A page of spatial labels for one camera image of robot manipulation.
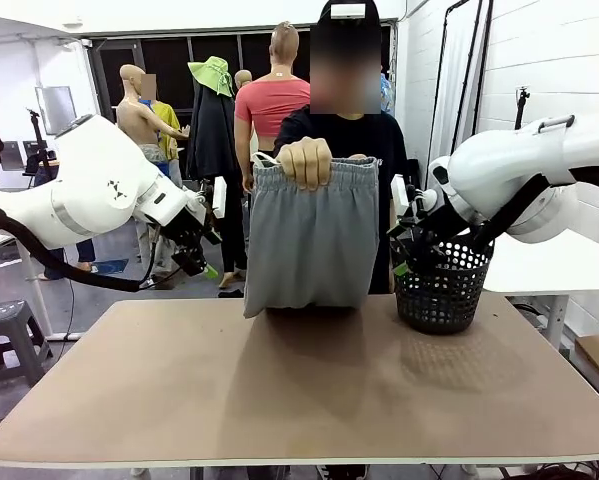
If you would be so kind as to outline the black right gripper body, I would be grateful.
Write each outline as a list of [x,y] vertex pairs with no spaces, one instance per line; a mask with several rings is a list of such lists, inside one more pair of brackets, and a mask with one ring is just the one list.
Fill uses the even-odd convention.
[[407,219],[414,222],[407,229],[407,240],[417,241],[420,238],[446,241],[460,233],[460,216],[449,205],[443,205],[425,217],[419,218],[413,206],[407,209]]

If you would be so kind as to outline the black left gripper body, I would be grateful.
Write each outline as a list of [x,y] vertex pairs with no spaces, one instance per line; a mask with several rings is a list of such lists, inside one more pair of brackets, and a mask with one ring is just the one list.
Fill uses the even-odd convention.
[[188,209],[181,210],[167,225],[166,237],[173,242],[174,261],[204,261],[201,236],[204,225]]

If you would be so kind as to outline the black perforated plastic basket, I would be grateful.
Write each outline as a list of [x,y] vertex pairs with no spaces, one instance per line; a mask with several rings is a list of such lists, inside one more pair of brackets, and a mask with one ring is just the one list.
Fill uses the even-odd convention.
[[472,236],[465,234],[417,251],[416,241],[402,242],[410,255],[410,272],[393,274],[399,317],[429,335],[465,331],[473,321],[495,243],[475,251]]

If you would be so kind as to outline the grey training pants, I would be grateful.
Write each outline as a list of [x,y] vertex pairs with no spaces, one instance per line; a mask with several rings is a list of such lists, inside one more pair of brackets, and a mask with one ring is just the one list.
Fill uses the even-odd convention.
[[245,317],[363,303],[379,248],[379,166],[372,157],[335,159],[328,184],[311,191],[255,154]]

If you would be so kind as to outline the person's right hand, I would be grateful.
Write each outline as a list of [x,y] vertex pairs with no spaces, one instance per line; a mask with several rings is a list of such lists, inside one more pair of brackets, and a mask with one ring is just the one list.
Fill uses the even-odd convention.
[[332,154],[322,138],[309,138],[281,147],[275,160],[300,189],[315,191],[330,181]]

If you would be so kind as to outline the person in black T-shirt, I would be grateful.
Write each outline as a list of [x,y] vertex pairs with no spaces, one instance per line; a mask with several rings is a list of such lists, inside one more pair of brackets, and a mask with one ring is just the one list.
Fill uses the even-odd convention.
[[369,294],[390,291],[390,183],[408,172],[404,138],[396,119],[381,110],[379,28],[320,26],[311,30],[310,102],[281,124],[273,157],[304,137],[322,138],[332,160],[374,157],[378,168],[379,245]]

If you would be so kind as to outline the black coat outfit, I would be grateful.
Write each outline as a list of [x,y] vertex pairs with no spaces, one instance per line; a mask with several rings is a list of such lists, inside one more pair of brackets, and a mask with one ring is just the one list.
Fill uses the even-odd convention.
[[242,174],[234,143],[234,100],[193,80],[190,138],[186,174],[191,180],[226,183],[224,216],[217,229],[222,238],[223,278],[221,290],[245,278],[247,254],[243,226]]

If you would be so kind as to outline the person in yellow shirt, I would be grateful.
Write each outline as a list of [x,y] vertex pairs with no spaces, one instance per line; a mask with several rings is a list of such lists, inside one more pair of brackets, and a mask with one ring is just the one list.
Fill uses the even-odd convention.
[[156,75],[142,75],[142,90],[140,102],[154,113],[160,122],[166,126],[166,130],[156,130],[156,144],[153,146],[142,146],[145,157],[151,162],[168,162],[170,177],[176,186],[182,188],[183,178],[179,161],[178,139],[171,135],[172,132],[187,133],[189,128],[181,130],[180,123],[174,109],[167,103],[157,99]]

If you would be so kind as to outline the bare-chested tan mannequin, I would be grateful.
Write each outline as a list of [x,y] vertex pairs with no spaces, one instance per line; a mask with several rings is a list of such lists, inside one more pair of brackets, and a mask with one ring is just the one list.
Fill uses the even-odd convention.
[[[143,74],[147,73],[133,64],[120,67],[119,75],[124,96],[116,108],[117,126],[139,146],[141,151],[142,146],[156,144],[157,129],[166,130],[166,126],[158,117],[140,102]],[[189,130],[187,133],[172,132],[171,135],[178,140],[187,140]]]

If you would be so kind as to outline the blue floral shirt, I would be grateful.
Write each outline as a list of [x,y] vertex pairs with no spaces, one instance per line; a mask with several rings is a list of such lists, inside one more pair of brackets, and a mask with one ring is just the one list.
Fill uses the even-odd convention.
[[394,109],[392,85],[384,73],[380,74],[380,88],[381,110],[392,115]]

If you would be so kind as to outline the red crop top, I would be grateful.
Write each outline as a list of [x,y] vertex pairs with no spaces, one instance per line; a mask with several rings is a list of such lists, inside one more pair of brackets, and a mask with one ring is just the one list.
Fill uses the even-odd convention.
[[310,101],[310,84],[292,77],[272,81],[258,79],[243,86],[235,100],[235,117],[254,125],[259,137],[276,138],[282,121]]

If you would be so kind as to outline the black tripod stand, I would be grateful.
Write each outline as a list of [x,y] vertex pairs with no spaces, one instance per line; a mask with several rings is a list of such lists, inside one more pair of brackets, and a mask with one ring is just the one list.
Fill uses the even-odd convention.
[[530,92],[527,86],[521,86],[516,89],[516,116],[514,122],[514,129],[520,130],[522,127],[523,114],[527,100],[530,98]]
[[27,175],[33,175],[39,167],[39,163],[48,164],[48,150],[45,140],[42,138],[39,127],[39,114],[34,110],[28,110],[30,122],[33,126],[35,139],[24,143],[27,153],[25,172]]

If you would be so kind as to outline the white backdrop on black stand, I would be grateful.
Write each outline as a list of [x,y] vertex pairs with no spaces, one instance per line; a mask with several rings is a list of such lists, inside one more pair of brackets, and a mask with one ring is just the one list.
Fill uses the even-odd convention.
[[456,0],[444,15],[428,160],[477,131],[494,0]]

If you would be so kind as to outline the green bucket hat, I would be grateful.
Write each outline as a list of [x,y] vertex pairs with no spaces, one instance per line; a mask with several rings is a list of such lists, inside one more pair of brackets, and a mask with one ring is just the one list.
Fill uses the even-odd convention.
[[218,95],[234,97],[232,76],[225,59],[210,56],[203,62],[189,62],[188,68],[198,84],[208,87]]

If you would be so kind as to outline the grey whiteboard panel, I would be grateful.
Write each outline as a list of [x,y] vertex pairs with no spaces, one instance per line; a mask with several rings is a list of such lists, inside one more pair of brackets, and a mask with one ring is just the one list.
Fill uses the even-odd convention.
[[76,119],[73,97],[68,86],[36,87],[35,94],[47,135],[58,135]]

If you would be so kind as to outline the grey plastic stool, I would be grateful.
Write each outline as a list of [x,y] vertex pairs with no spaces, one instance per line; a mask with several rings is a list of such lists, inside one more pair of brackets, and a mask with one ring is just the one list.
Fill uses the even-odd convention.
[[24,377],[33,387],[44,375],[51,348],[28,303],[0,303],[0,382]]

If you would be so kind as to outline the tall tan mannequin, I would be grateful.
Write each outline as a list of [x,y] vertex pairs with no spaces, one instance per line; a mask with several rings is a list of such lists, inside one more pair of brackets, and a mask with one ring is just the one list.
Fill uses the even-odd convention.
[[[271,70],[268,74],[258,78],[263,80],[286,80],[297,77],[292,73],[293,63],[297,57],[299,47],[299,34],[295,27],[288,22],[278,24],[272,32],[269,46]],[[234,144],[237,160],[242,173],[243,189],[249,192],[253,186],[251,168],[251,137],[256,136],[258,150],[267,155],[272,155],[276,138],[259,137],[254,125],[234,117]]]

